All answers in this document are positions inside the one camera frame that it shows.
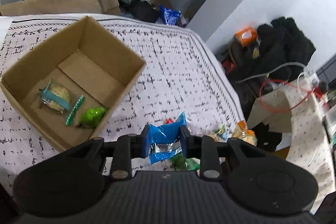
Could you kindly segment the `cream dotted cloth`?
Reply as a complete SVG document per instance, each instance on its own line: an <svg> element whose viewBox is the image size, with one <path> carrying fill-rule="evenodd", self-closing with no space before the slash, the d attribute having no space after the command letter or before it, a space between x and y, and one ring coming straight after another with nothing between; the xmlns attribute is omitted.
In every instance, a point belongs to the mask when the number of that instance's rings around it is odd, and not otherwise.
<svg viewBox="0 0 336 224"><path fill-rule="evenodd" d="M254 102L247 119L249 128L259 123L271 132L290 133L291 145L286 159L310 172L318 183L318 194L311 208L315 213L323 199L335 192L333 158L317 97L308 84L291 82Z"/></svg>

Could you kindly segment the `white patterned bed blanket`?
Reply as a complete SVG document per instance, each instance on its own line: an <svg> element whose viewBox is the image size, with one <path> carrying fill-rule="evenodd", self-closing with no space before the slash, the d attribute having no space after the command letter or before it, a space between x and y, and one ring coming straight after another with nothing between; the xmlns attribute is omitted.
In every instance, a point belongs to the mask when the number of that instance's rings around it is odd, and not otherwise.
<svg viewBox="0 0 336 224"><path fill-rule="evenodd" d="M104 106L96 129L67 126L40 102L54 80L77 100L76 119ZM15 20L1 42L1 184L88 139L114 141L185 114L192 132L244 116L238 95L214 54L191 30L121 17L35 16Z"/></svg>

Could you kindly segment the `green candy packet in box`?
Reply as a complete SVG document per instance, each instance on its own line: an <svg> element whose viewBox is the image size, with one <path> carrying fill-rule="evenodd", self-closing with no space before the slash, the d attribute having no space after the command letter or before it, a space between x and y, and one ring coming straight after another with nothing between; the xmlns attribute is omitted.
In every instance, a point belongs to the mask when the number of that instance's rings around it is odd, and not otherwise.
<svg viewBox="0 0 336 224"><path fill-rule="evenodd" d="M94 107L94 108L88 109L80 117L77 127L95 129L100 124L102 118L104 118L107 111L108 111L108 108L106 107Z"/></svg>

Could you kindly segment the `clear cracker packet blue band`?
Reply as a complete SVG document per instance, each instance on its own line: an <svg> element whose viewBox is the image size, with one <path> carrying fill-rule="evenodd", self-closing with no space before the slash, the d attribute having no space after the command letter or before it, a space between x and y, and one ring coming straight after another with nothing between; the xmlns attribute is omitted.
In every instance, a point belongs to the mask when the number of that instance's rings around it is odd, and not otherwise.
<svg viewBox="0 0 336 224"><path fill-rule="evenodd" d="M72 98L70 91L62 84L51 79L48 85L39 89L41 101L51 110L63 114L70 111L72 107Z"/></svg>

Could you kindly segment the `orange tissue box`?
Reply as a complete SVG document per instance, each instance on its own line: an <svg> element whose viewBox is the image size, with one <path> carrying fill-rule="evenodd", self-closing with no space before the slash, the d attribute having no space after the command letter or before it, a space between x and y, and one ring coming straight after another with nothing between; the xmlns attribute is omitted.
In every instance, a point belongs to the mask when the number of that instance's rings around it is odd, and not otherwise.
<svg viewBox="0 0 336 224"><path fill-rule="evenodd" d="M235 39L242 47L247 47L257 40L257 31L252 27L244 28L235 34Z"/></svg>

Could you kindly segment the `blue snack packet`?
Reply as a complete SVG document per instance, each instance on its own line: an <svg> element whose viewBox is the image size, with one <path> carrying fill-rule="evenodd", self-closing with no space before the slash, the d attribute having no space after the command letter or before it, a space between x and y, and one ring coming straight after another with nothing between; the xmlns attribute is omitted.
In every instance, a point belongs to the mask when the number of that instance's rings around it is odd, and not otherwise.
<svg viewBox="0 0 336 224"><path fill-rule="evenodd" d="M151 164L168 160L182 151L179 129L186 126L183 112L173 123L149 125L149 159Z"/></svg>

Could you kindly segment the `blue foil bag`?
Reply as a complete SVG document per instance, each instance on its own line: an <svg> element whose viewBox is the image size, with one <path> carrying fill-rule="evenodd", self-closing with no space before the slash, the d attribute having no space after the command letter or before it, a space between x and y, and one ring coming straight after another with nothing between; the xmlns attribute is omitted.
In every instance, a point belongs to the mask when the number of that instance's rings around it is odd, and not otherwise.
<svg viewBox="0 0 336 224"><path fill-rule="evenodd" d="M161 19L165 25L176 26L181 18L181 12L173 9L169 9L164 5L159 6Z"/></svg>

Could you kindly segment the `mixed nuts snack packet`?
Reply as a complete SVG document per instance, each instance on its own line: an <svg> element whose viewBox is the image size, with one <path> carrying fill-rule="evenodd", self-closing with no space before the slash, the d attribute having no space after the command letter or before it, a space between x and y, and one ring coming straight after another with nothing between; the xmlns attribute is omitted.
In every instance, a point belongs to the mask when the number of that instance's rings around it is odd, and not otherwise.
<svg viewBox="0 0 336 224"><path fill-rule="evenodd" d="M210 132L209 136L213 138L214 141L226 143L227 140L232 137L232 131L230 128L226 128L226 126L223 124L217 130Z"/></svg>

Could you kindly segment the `green snack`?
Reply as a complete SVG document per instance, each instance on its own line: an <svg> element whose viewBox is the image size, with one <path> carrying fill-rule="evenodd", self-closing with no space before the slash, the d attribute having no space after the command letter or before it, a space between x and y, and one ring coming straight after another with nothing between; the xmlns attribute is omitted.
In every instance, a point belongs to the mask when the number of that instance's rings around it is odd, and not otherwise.
<svg viewBox="0 0 336 224"><path fill-rule="evenodd" d="M173 156L170 160L175 170L197 171L200 168L200 164L194 159L186 159L181 152Z"/></svg>

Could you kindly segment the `brown cardboard box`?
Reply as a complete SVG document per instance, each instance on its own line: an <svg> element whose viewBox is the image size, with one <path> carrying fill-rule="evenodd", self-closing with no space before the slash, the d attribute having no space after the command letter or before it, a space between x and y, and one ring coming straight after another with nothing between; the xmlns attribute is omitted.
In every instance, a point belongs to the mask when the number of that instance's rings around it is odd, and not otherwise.
<svg viewBox="0 0 336 224"><path fill-rule="evenodd" d="M58 151L96 137L146 66L140 55L89 16L72 23L24 23L10 28L6 41L18 60L9 60L1 77L3 94ZM74 101L85 97L79 115L92 107L108 108L95 129L67 126L64 114L41 104L39 89L51 79L66 87Z"/></svg>

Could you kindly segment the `green striped snack strip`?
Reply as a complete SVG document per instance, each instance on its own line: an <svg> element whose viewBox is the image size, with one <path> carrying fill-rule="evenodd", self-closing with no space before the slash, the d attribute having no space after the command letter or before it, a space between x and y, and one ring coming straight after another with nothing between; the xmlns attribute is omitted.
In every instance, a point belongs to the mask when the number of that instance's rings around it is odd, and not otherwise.
<svg viewBox="0 0 336 224"><path fill-rule="evenodd" d="M83 95L81 95L79 97L79 99L76 101L76 103L74 104L74 106L72 107L72 109L70 110L70 113L69 113L69 115L67 117L67 120L66 120L66 125L67 126L72 126L73 125L76 114L77 114L77 111L81 108L84 101L85 101L85 97Z"/></svg>

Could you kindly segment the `red candy bar wrapper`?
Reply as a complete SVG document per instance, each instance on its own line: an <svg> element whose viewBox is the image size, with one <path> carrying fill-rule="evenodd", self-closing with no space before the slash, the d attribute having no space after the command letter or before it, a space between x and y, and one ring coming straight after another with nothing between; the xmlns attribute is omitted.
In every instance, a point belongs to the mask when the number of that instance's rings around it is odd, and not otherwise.
<svg viewBox="0 0 336 224"><path fill-rule="evenodd" d="M174 121L171 118L166 120L166 124L171 124L171 123L174 123Z"/></svg>

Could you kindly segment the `black fluffy garment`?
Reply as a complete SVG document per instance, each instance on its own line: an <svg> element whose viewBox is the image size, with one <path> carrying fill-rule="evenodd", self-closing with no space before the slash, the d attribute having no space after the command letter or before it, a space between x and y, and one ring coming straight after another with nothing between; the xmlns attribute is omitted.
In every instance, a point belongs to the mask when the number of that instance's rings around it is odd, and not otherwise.
<svg viewBox="0 0 336 224"><path fill-rule="evenodd" d="M256 75L292 81L311 60L314 44L297 27L293 18L280 17L257 28L259 57L229 74L229 79L241 81Z"/></svg>

